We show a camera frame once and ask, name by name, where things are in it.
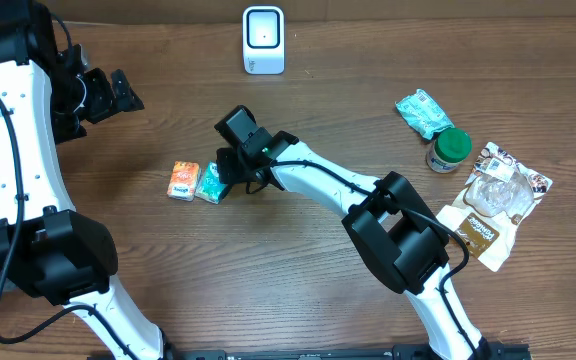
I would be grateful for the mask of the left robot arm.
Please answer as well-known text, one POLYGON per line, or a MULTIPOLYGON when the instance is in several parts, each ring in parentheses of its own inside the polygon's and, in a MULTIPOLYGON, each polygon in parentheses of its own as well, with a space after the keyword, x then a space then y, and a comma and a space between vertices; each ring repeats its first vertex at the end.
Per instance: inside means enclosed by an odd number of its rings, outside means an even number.
POLYGON ((114 359, 172 359, 119 280, 109 230, 76 210, 56 151, 142 101, 123 71, 90 68, 80 45, 60 50, 58 24, 39 2, 0 2, 0 280, 78 316, 114 359))

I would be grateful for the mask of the orange Kleenex tissue pack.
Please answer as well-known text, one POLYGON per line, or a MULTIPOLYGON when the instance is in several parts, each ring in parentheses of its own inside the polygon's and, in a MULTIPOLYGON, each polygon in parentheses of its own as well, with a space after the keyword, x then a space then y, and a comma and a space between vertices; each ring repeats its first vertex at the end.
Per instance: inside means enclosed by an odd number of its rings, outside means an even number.
POLYGON ((201 167, 198 163, 176 161, 167 195, 170 198, 192 201, 195 197, 201 167))

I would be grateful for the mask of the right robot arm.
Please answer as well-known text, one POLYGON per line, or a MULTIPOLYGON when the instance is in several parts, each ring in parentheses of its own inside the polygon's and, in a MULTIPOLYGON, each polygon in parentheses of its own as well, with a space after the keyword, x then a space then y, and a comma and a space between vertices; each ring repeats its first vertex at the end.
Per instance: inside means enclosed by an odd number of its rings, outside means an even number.
POLYGON ((315 153, 296 136, 270 134, 252 112, 236 106, 216 126, 227 142, 217 151, 222 183, 272 185, 301 194, 337 214, 364 265, 389 290, 405 295, 441 359, 487 359, 490 346, 469 321, 452 285, 463 269, 449 264, 446 247, 464 241, 432 213, 411 183, 347 170, 315 153))

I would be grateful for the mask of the teal Kleenex tissue pack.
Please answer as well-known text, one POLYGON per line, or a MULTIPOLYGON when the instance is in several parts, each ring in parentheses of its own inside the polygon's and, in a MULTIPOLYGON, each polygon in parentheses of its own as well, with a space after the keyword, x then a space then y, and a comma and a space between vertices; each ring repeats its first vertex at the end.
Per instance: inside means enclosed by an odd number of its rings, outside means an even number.
POLYGON ((218 204, 226 188, 227 185, 220 182, 217 164, 209 162, 198 183, 195 195, 207 202, 218 204))

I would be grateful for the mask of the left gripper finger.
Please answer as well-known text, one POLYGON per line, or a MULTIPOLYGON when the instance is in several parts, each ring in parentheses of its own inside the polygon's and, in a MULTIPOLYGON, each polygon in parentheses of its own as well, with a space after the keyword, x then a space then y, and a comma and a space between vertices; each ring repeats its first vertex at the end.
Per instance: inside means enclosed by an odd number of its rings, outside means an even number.
POLYGON ((132 90, 125 73, 117 69, 111 73, 112 90, 118 100, 137 100, 138 96, 132 90))
POLYGON ((144 109, 143 102, 137 97, 116 98, 114 100, 114 111, 119 112, 134 112, 144 109))

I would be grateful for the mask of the teal wet wipes pack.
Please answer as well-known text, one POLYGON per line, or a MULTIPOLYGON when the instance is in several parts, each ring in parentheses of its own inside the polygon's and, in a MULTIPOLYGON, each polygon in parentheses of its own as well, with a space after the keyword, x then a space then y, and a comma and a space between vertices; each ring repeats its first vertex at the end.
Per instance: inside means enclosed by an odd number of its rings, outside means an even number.
POLYGON ((432 140, 454 124, 441 106, 423 89, 395 103, 404 121, 423 139, 432 140))

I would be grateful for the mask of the green lid jar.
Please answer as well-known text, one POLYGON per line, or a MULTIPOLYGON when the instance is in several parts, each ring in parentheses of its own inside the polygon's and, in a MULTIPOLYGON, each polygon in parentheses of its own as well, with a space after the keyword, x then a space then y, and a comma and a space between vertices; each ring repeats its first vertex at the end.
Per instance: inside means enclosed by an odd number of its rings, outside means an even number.
POLYGON ((426 154, 429 168, 437 173, 454 171, 472 151, 470 135, 460 128, 449 128, 439 134, 426 154))

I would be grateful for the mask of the beige plastic pouch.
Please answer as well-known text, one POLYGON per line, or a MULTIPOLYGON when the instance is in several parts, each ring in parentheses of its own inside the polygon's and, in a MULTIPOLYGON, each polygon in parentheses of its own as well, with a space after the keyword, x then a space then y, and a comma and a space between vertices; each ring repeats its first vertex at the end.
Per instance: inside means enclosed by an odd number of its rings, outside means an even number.
POLYGON ((437 218, 461 237, 472 256, 496 272, 510 256, 519 225, 552 184, 550 178, 489 142, 464 189, 437 218))

